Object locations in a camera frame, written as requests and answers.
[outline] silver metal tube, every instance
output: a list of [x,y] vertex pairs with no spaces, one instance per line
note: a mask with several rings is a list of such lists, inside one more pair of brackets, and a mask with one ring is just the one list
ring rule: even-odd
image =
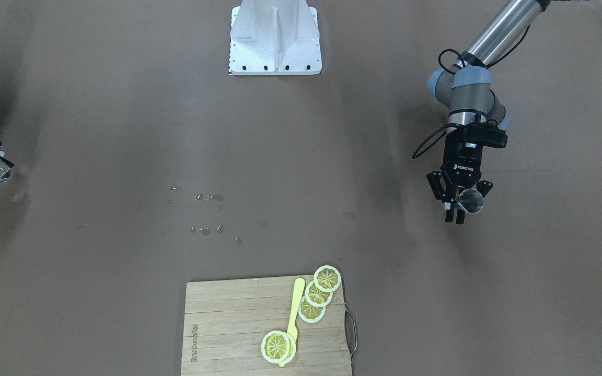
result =
[[542,12],[536,0],[509,0],[466,52],[486,66],[499,59]]

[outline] citrus slice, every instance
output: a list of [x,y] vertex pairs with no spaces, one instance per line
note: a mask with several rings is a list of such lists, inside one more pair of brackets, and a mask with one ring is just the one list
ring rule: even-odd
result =
[[287,333],[270,331],[261,340],[261,356],[267,362],[279,364],[289,356],[292,350],[291,342]]
[[292,359],[294,359],[294,356],[296,356],[296,341],[294,338],[292,338],[292,336],[289,335],[289,333],[284,333],[284,335],[287,336],[288,340],[290,340],[290,354],[287,355],[285,359],[282,359],[282,361],[278,362],[280,367],[284,367],[285,364],[291,362]]
[[341,273],[333,266],[320,266],[312,277],[320,291],[334,292],[341,285]]
[[308,324],[317,323],[322,320],[322,317],[325,316],[327,312],[327,307],[318,308],[314,305],[310,305],[306,298],[301,300],[301,305],[299,306],[299,317],[301,320],[305,321]]
[[308,286],[306,286],[305,298],[306,300],[308,300],[308,303],[313,307],[326,307],[333,296],[334,293],[325,292],[317,288],[314,282],[308,283]]

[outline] wood grain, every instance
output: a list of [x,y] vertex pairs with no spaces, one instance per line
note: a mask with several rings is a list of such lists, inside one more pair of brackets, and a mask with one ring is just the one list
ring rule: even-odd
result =
[[[188,283],[181,374],[231,376],[351,376],[345,336],[344,296],[334,292],[325,317],[297,319],[297,354],[286,367],[261,356],[261,340],[284,331],[299,276]],[[306,283],[312,276],[300,276]]]

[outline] metal handle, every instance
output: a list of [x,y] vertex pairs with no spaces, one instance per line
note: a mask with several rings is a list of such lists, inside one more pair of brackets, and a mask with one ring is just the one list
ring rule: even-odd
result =
[[354,360],[354,353],[356,352],[356,348],[359,346],[359,333],[356,330],[356,320],[354,319],[354,315],[350,311],[349,307],[347,307],[347,303],[345,303],[345,314],[350,317],[350,321],[352,322],[352,331],[354,334],[354,348],[350,349],[350,344],[348,344],[348,350],[350,350],[350,361]]

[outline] white mounting bracket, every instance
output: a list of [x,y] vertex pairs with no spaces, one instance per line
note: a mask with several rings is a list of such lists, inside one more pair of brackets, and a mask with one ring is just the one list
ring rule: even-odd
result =
[[229,74],[274,76],[322,71],[317,9],[306,0],[243,0],[231,10]]

